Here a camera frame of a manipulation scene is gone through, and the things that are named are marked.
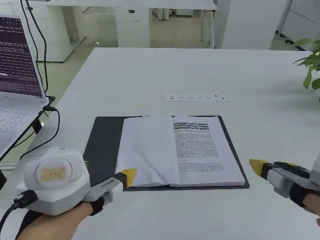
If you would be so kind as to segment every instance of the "black binder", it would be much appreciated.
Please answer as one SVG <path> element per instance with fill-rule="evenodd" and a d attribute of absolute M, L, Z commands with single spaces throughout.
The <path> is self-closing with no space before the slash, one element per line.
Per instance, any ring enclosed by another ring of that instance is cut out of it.
<path fill-rule="evenodd" d="M 169 185 L 157 187 L 130 187 L 127 191 L 161 191 L 161 190 L 208 190 L 208 189 L 248 189 L 250 184 L 241 166 L 236 150 L 231 142 L 226 126 L 221 116 L 196 116 L 218 117 L 225 137 L 229 143 L 234 158 L 241 170 L 245 183 L 243 186 L 188 186 L 171 187 Z M 83 158 L 87 161 L 91 186 L 95 186 L 116 172 L 118 151 L 122 135 L 124 120 L 136 116 L 99 116 L 95 119 Z"/>

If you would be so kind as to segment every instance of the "open book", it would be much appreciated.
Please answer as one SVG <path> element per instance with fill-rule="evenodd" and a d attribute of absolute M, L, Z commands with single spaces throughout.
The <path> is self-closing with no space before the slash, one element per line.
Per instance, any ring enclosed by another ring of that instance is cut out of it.
<path fill-rule="evenodd" d="M 131 168 L 131 187 L 245 184 L 218 117 L 125 119 L 116 172 Z"/>

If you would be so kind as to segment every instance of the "black strap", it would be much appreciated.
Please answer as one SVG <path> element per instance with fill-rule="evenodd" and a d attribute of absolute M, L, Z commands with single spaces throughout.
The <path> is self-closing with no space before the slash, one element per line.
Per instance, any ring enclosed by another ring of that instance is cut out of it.
<path fill-rule="evenodd" d="M 306 196 L 313 191 L 310 189 L 306 189 L 296 183 L 292 184 L 292 187 L 290 188 L 290 199 L 297 204 L 298 206 L 304 208 L 304 200 Z"/>
<path fill-rule="evenodd" d="M 90 216 L 94 216 L 98 213 L 100 213 L 104 209 L 105 205 L 105 198 L 103 196 L 99 197 L 96 201 L 89 202 L 91 204 L 91 207 L 93 209 L 93 212 Z"/>

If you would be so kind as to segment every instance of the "white wall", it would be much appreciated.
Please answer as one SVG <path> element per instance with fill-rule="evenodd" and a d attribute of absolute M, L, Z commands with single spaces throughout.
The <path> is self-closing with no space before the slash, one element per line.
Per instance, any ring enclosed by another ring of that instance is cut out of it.
<path fill-rule="evenodd" d="M 221 4 L 215 35 L 224 34 L 216 37 L 216 47 L 265 50 L 270 48 L 287 0 L 218 0 L 218 7 Z M 221 17 L 228 7 L 227 19 Z"/>

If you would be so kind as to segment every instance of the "finger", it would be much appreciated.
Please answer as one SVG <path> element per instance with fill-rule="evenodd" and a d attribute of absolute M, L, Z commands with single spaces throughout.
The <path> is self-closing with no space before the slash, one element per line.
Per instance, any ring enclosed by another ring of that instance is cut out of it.
<path fill-rule="evenodd" d="M 311 209 L 308 208 L 308 207 L 304 207 L 303 209 L 306 210 L 307 212 L 311 213 L 311 214 L 317 215 L 317 213 L 316 213 L 315 211 L 311 210 Z"/>
<path fill-rule="evenodd" d="M 303 200 L 303 204 L 310 210 L 320 215 L 320 196 L 313 193 L 308 194 Z"/>

